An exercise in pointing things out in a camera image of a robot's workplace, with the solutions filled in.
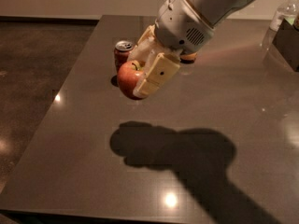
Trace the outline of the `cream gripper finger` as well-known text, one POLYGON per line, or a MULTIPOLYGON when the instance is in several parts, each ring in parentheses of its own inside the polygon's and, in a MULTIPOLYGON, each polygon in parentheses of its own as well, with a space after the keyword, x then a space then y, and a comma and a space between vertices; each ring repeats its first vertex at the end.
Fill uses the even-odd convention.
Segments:
POLYGON ((179 63, 178 56, 163 52, 152 52, 146 61, 141 77, 133 89, 133 95, 137 98, 147 98, 155 93, 179 70, 179 63))
POLYGON ((162 51, 162 46, 154 32, 154 25, 150 25, 145 30, 129 54, 128 62, 137 62, 146 67, 152 66, 156 56, 162 51))

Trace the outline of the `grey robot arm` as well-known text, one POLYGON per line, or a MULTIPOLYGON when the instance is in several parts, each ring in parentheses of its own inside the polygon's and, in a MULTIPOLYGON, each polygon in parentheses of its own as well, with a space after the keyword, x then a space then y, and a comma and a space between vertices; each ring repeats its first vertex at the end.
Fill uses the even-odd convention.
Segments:
POLYGON ((182 55, 196 53, 220 22, 253 1, 166 0, 129 55, 145 65, 133 96, 143 99, 159 90, 179 70, 182 55))

